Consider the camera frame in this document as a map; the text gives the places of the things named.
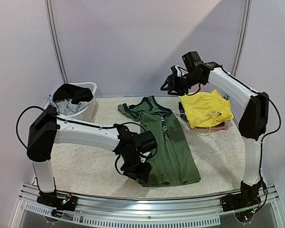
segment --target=white laundry basket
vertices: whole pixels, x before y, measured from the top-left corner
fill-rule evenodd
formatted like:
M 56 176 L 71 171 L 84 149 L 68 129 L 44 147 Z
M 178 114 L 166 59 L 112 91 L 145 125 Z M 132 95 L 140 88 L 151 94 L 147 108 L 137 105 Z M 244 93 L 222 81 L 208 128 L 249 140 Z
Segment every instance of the white laundry basket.
M 88 121 L 90 122 L 92 118 L 94 117 L 97 109 L 97 103 L 95 99 L 95 92 L 97 89 L 97 85 L 94 82 L 82 82 L 82 83 L 69 83 L 75 86 L 80 86 L 83 88 L 88 88 L 91 90 L 93 94 L 93 99 L 89 101 L 89 105 L 85 107 L 83 110 L 80 112 L 73 114 L 73 115 L 66 115 L 69 118 L 74 118 L 77 120 L 83 120 L 83 121 Z M 49 106 L 49 101 L 47 102 L 46 106 L 44 107 L 45 109 Z

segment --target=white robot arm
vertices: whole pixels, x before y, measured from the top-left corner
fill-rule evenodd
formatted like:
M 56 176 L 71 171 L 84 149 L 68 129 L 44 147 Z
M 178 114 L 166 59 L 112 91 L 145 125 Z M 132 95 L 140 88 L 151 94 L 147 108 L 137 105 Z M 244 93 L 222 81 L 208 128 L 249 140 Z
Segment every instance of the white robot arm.
M 72 195 L 58 197 L 51 167 L 54 143 L 90 145 L 113 151 L 123 158 L 122 175 L 144 181 L 151 170 L 151 165 L 145 161 L 155 155 L 150 151 L 157 149 L 151 131 L 138 134 L 130 132 L 125 124 L 99 125 L 74 120 L 49 106 L 30 126 L 27 156 L 32 160 L 40 190 L 37 202 L 57 210 L 75 210 L 77 198 Z
M 204 63 L 196 51 L 189 52 L 182 58 L 187 69 L 172 66 L 172 74 L 162 85 L 162 91 L 168 91 L 170 95 L 183 96 L 188 94 L 193 85 L 199 84 L 200 90 L 201 84 L 211 83 L 235 99 L 245 110 L 238 125 L 246 153 L 241 193 L 223 197 L 221 200 L 223 210 L 235 210 L 258 204 L 260 201 L 258 190 L 263 187 L 266 193 L 266 185 L 260 173 L 260 163 L 262 140 L 268 120 L 268 95 L 245 85 L 217 63 Z

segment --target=white wall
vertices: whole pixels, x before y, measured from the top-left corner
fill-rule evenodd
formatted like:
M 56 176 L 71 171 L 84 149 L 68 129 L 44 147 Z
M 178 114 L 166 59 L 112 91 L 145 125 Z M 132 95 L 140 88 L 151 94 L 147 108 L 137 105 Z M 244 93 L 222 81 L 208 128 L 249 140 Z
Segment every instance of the white wall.
M 265 140 L 263 173 L 269 183 L 275 184 L 285 210 L 285 0 L 252 1 L 237 77 L 266 91 L 280 111 L 281 130 Z M 267 130 L 274 130 L 277 125 L 277 116 L 270 106 Z
M 43 0 L 0 0 L 0 228 L 9 225 L 24 182 L 33 176 L 15 122 L 29 105 L 44 105 L 62 83 Z M 38 111 L 24 115 L 20 135 L 27 142 Z
M 170 67 L 197 50 L 231 70 L 244 0 L 53 0 L 70 82 L 96 96 L 166 95 Z

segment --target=yellow shorts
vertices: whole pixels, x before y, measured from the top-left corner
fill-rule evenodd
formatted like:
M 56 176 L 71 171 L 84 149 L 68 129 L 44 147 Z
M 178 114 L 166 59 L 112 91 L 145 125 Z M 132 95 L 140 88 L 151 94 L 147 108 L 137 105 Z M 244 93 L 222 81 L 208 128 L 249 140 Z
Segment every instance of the yellow shorts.
M 193 96 L 179 96 L 179 99 L 191 128 L 213 127 L 234 118 L 230 101 L 221 97 L 217 90 L 211 93 L 200 92 Z

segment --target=green tank top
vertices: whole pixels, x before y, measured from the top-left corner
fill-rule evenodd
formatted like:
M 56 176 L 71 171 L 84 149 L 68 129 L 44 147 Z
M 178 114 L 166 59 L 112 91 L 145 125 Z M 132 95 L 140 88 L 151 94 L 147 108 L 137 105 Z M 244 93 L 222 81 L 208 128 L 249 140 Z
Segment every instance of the green tank top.
M 160 106 L 154 96 L 149 96 L 137 105 L 120 104 L 118 111 L 140 121 L 146 130 L 154 134 L 158 144 L 155 157 L 148 160 L 152 167 L 148 181 L 139 180 L 142 186 L 179 186 L 200 180 L 182 127 L 171 109 Z

